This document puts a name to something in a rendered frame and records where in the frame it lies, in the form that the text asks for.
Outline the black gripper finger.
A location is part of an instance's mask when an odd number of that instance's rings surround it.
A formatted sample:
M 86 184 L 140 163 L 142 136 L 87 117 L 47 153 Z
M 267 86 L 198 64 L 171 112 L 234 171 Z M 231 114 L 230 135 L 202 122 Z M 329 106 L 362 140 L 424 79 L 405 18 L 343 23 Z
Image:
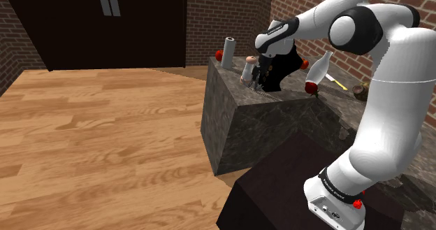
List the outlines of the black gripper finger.
M 273 58 L 259 57 L 259 65 L 253 69 L 254 89 L 274 90 L 273 81 L 268 79 Z

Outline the white grinder with brown top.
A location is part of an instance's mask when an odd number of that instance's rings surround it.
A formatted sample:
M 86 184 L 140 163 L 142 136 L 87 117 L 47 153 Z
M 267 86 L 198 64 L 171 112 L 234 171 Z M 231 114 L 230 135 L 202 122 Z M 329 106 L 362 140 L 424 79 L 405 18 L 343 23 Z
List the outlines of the white grinder with brown top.
M 240 77 L 240 82 L 242 84 L 248 85 L 252 81 L 252 71 L 257 63 L 257 59 L 255 56 L 248 56 L 246 58 L 246 64 L 244 70 L 242 71 L 242 75 Z

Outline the red strawberry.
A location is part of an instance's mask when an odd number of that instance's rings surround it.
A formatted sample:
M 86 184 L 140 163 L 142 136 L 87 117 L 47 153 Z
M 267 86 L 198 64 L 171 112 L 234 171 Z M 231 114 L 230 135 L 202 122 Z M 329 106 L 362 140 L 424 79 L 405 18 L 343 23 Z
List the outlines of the red strawberry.
M 318 95 L 318 86 L 314 82 L 306 82 L 305 83 L 305 91 L 310 94 L 311 96 L 315 96 L 316 98 L 319 97 Z

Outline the white bottle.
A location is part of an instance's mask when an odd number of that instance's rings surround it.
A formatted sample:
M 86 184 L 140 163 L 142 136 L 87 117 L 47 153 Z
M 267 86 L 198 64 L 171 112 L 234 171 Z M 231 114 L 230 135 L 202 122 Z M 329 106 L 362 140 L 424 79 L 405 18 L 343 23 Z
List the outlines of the white bottle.
M 305 82 L 312 82 L 318 85 L 322 79 L 326 76 L 329 66 L 330 66 L 330 57 L 333 52 L 327 50 L 323 57 L 317 60 L 310 68 Z

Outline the grey paper towel roll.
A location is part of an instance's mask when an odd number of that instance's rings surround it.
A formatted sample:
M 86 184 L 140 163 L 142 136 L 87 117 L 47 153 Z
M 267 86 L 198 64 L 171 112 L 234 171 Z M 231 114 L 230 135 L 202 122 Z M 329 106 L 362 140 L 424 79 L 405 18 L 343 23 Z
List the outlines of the grey paper towel roll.
M 226 37 L 224 43 L 223 56 L 221 59 L 221 67 L 230 69 L 232 67 L 233 53 L 235 51 L 236 41 L 232 37 Z

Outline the brown round pot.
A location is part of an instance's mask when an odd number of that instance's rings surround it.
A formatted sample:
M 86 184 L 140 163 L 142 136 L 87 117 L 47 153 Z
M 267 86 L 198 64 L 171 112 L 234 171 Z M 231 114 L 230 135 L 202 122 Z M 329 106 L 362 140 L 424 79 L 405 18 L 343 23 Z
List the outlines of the brown round pot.
M 352 87 L 353 95 L 359 101 L 368 100 L 369 84 L 367 82 L 361 82 L 358 85 Z

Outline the dark robot stand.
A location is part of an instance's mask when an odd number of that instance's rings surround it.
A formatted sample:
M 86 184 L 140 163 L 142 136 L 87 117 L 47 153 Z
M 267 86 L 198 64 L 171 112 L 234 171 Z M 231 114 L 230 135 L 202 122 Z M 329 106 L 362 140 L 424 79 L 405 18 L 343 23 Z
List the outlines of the dark robot stand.
M 351 217 L 325 193 L 307 200 L 307 179 L 336 156 L 298 131 L 235 181 L 217 219 L 219 230 L 401 230 L 402 206 L 376 188 L 351 205 Z

